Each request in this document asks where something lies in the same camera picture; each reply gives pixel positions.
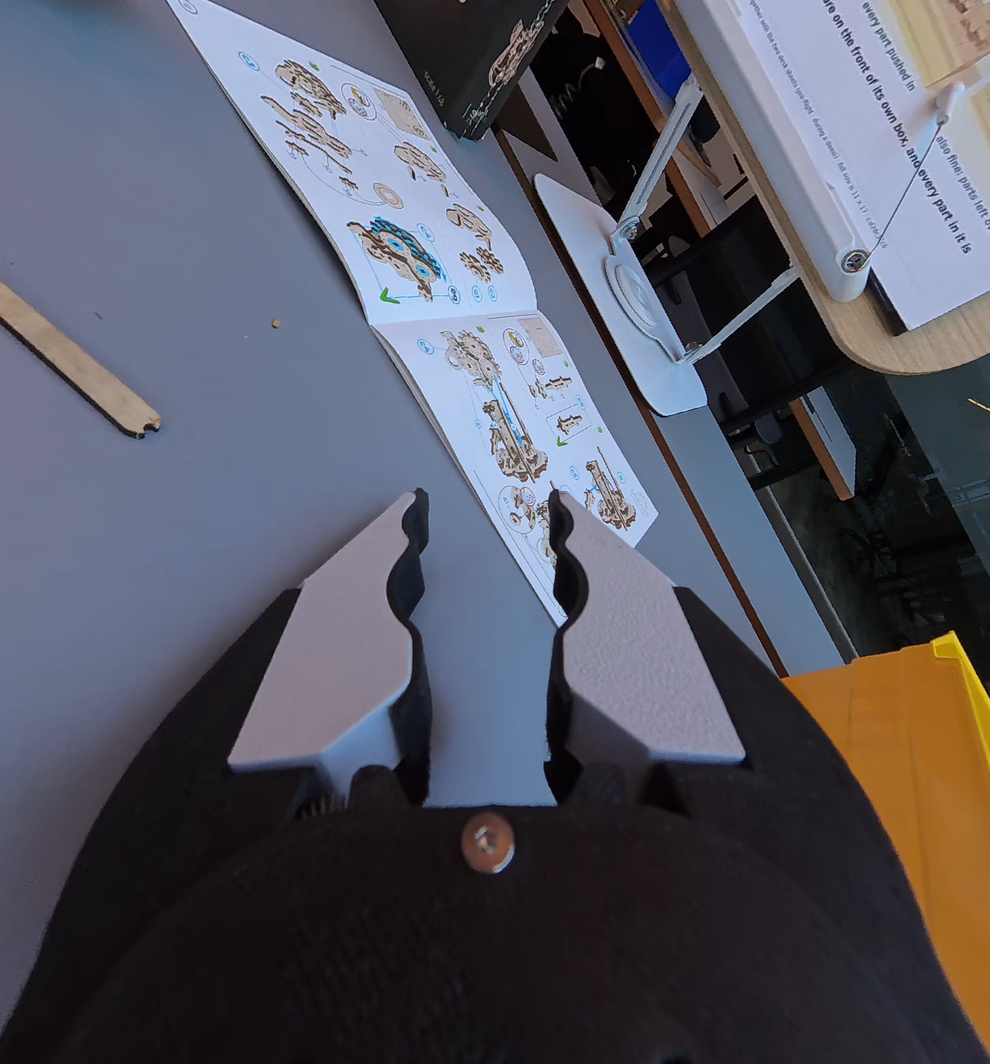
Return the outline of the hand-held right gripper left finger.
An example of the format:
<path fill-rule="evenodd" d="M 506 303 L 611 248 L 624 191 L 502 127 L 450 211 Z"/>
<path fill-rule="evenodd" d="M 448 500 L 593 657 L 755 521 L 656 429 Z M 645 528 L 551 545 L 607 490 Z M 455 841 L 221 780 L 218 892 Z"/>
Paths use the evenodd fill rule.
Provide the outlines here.
<path fill-rule="evenodd" d="M 403 494 L 302 583 L 229 757 L 243 774 L 313 769 L 346 796 L 354 772 L 405 777 L 409 801 L 429 789 L 432 703 L 420 632 L 420 554 L 429 498 Z"/>

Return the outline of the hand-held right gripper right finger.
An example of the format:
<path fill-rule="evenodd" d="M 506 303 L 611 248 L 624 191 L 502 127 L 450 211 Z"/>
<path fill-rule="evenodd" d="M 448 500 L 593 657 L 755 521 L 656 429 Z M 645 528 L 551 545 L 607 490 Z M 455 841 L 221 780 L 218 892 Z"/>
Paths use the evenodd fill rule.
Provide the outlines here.
<path fill-rule="evenodd" d="M 618 769 L 630 798 L 659 763 L 742 763 L 745 750 L 669 578 L 572 495 L 548 502 L 555 633 L 544 766 L 566 801 L 582 769 Z"/>

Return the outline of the black model kit box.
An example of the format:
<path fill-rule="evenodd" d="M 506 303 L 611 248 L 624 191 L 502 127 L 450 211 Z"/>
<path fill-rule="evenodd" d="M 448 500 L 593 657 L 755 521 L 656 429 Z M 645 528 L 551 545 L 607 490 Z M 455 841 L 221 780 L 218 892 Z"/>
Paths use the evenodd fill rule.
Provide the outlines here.
<path fill-rule="evenodd" d="M 565 1 L 377 1 L 450 132 L 480 140 Z"/>

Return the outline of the yellow plastic bin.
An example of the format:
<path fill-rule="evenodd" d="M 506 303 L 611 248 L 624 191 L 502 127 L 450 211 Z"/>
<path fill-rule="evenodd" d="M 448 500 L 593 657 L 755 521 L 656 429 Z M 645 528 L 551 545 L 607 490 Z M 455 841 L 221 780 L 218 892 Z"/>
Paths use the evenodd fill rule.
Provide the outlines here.
<path fill-rule="evenodd" d="M 783 681 L 848 761 L 990 1052 L 990 697 L 955 633 Z"/>

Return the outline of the wooden document stand white base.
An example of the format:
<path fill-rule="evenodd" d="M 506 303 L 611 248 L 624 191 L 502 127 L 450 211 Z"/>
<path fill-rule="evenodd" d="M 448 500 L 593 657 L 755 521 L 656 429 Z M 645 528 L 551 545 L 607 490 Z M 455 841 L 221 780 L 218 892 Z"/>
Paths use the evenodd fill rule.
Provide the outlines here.
<path fill-rule="evenodd" d="M 804 283 L 838 346 L 867 367 L 929 375 L 990 353 L 990 290 L 913 329 L 901 322 L 872 273 L 871 259 L 882 242 L 871 251 L 858 246 L 859 233 L 830 173 L 810 155 L 746 38 L 740 2 L 755 1 L 661 2 L 692 74 L 618 222 L 551 179 L 534 179 L 541 203 L 648 406 L 661 416 L 702 406 L 705 394 L 694 364 L 795 281 Z M 741 150 L 791 264 L 713 339 L 695 344 L 680 339 L 657 296 L 658 280 L 646 279 L 629 235 L 702 98 Z"/>

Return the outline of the flat wooden stick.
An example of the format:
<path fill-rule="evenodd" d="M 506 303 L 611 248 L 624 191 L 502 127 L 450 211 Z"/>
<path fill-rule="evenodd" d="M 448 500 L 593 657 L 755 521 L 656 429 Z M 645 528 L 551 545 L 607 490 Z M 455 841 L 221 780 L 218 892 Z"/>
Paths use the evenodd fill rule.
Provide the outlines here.
<path fill-rule="evenodd" d="M 142 439 L 161 428 L 156 410 L 0 281 L 0 325 L 126 435 Z"/>

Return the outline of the open instruction booklet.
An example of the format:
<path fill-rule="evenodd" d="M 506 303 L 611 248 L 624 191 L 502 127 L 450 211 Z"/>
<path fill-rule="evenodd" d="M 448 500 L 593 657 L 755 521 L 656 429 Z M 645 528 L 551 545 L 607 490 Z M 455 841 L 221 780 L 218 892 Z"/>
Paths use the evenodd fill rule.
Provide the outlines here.
<path fill-rule="evenodd" d="M 366 319 L 555 620 L 547 501 L 629 546 L 657 518 L 540 312 L 525 259 L 414 101 L 212 2 L 170 7 L 321 227 Z"/>

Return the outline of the printed instruction sheet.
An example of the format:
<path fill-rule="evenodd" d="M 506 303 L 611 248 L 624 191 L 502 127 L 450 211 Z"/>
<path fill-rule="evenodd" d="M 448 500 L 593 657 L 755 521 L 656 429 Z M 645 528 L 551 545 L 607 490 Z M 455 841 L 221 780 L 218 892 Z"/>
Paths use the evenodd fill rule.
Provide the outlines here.
<path fill-rule="evenodd" d="M 990 2 L 740 2 L 909 329 L 990 290 Z"/>

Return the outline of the blue box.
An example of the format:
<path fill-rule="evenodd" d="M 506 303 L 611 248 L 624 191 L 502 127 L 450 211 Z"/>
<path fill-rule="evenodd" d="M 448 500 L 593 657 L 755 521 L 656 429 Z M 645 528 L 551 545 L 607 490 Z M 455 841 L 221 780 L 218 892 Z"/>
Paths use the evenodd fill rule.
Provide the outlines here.
<path fill-rule="evenodd" d="M 674 99 L 691 68 L 658 3 L 644 1 L 627 32 L 651 78 Z"/>

